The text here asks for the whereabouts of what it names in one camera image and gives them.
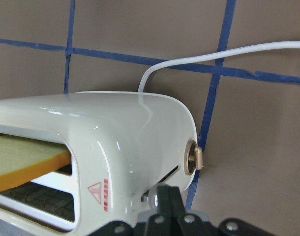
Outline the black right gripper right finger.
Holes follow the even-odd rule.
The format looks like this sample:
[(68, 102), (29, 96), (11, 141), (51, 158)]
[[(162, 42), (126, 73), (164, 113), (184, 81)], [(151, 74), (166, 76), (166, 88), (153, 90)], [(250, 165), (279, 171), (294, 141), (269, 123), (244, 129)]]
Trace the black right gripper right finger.
[(176, 186), (170, 186), (168, 188), (170, 208), (172, 217), (178, 219), (181, 216), (184, 216), (186, 211), (180, 194), (180, 189)]

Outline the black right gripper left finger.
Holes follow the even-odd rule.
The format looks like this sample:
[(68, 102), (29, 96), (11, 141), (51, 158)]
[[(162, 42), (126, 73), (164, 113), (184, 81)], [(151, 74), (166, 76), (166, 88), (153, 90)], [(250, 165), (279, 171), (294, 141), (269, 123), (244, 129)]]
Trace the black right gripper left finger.
[(172, 222), (172, 204), (171, 204), (171, 193), (170, 187), (161, 185), (157, 187), (157, 214), (163, 223)]

